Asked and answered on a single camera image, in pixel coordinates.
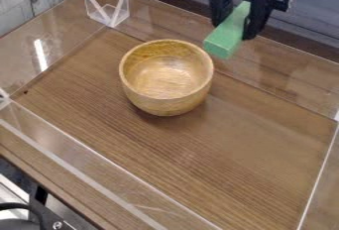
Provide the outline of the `green rectangular block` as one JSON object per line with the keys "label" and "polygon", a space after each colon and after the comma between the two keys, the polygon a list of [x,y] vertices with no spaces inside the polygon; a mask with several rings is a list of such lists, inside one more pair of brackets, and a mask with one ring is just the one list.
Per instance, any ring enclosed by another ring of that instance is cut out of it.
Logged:
{"label": "green rectangular block", "polygon": [[244,21],[250,14],[251,3],[243,1],[235,8],[230,17],[215,28],[203,42],[206,52],[227,59],[236,51],[244,34]]}

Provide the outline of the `brown wooden bowl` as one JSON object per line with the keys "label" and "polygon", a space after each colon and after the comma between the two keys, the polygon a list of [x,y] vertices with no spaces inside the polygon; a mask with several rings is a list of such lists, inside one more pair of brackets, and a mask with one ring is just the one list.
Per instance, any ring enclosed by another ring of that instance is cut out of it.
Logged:
{"label": "brown wooden bowl", "polygon": [[119,63],[131,103],[156,116],[176,116],[206,100],[215,66],[207,52],[182,40],[155,40],[134,47]]}

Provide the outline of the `clear acrylic front wall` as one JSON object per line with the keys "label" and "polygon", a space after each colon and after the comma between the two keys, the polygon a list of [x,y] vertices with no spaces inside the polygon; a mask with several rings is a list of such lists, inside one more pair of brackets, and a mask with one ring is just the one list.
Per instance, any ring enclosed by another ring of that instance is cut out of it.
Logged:
{"label": "clear acrylic front wall", "polygon": [[0,102],[0,156],[103,230],[222,230],[18,102]]}

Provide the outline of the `black metal table bracket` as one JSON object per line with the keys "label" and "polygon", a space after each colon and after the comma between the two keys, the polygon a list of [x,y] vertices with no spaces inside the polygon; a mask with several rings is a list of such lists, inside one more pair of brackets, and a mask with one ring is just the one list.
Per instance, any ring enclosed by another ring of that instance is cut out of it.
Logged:
{"label": "black metal table bracket", "polygon": [[42,186],[36,187],[35,193],[30,196],[30,205],[35,209],[42,230],[78,230],[48,207],[48,192]]}

